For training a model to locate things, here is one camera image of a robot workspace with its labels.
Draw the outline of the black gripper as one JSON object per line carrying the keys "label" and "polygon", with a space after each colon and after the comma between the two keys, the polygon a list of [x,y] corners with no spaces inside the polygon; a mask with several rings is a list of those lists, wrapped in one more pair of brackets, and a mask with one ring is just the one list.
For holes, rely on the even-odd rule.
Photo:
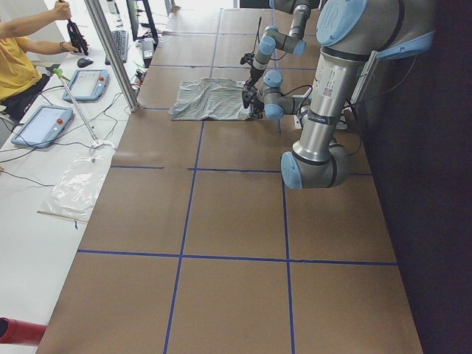
{"label": "black gripper", "polygon": [[250,103],[249,104],[249,116],[252,119],[262,119],[264,112],[264,104],[263,103]]}
{"label": "black gripper", "polygon": [[259,79],[263,76],[263,71],[255,67],[251,67],[249,71],[250,77],[244,84],[244,89],[251,91]]}

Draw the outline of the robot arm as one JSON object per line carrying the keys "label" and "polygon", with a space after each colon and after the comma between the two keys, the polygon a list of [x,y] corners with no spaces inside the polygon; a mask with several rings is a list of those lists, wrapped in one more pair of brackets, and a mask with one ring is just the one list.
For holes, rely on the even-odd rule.
{"label": "robot arm", "polygon": [[311,1],[269,1],[269,7],[291,15],[291,26],[288,33],[280,32],[274,24],[267,26],[260,37],[256,37],[254,48],[246,53],[240,64],[250,66],[249,79],[244,84],[245,91],[254,91],[259,79],[264,75],[269,61],[276,50],[301,56],[305,52],[305,28],[310,18],[313,5]]}
{"label": "robot arm", "polygon": [[266,27],[255,52],[245,55],[250,77],[243,87],[243,106],[254,115],[279,120],[296,115],[302,133],[281,158],[283,181],[291,189],[330,188],[350,172],[347,151],[334,139],[342,109],[355,89],[361,67],[375,53],[383,60],[407,58],[431,47],[434,1],[326,1],[316,25],[320,57],[312,92],[287,97],[282,75],[268,69],[277,50],[302,55],[309,1],[272,1],[271,8],[291,14],[288,34]]}

